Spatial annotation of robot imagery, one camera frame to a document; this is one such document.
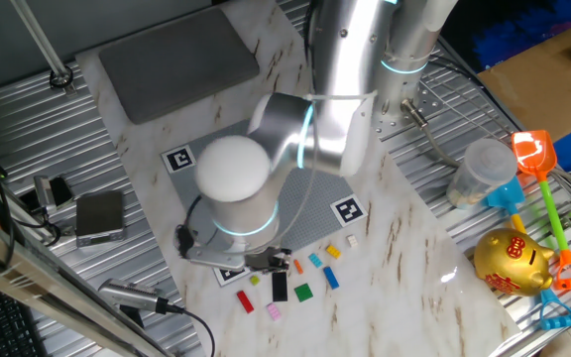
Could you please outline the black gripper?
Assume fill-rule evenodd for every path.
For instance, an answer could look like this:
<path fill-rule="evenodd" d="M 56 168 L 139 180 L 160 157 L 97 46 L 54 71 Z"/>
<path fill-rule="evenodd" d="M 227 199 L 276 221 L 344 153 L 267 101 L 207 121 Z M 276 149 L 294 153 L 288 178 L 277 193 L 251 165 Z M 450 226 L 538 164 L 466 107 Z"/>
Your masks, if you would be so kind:
<path fill-rule="evenodd" d="M 245 256 L 245 264 L 249 270 L 263 273 L 274 272 L 279 268 L 288 269 L 292 250 L 281 248 L 280 258 L 278 258 L 277 254 L 279 252 L 279 249 L 269 248 L 256 256 L 254 254 L 247 254 Z"/>

